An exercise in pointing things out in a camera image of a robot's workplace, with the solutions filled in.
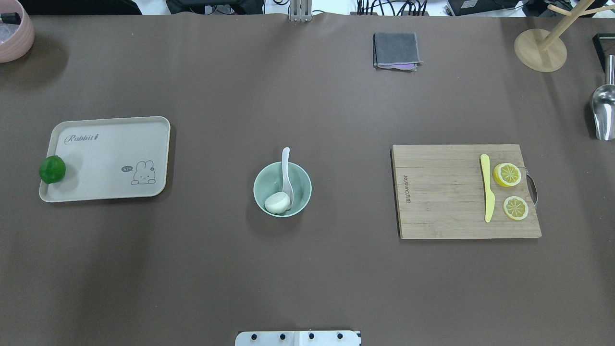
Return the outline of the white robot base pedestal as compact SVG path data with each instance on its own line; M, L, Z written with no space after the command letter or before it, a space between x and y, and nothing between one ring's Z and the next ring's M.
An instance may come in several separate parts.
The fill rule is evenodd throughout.
M235 346L360 346L360 331L244 331L235 338Z

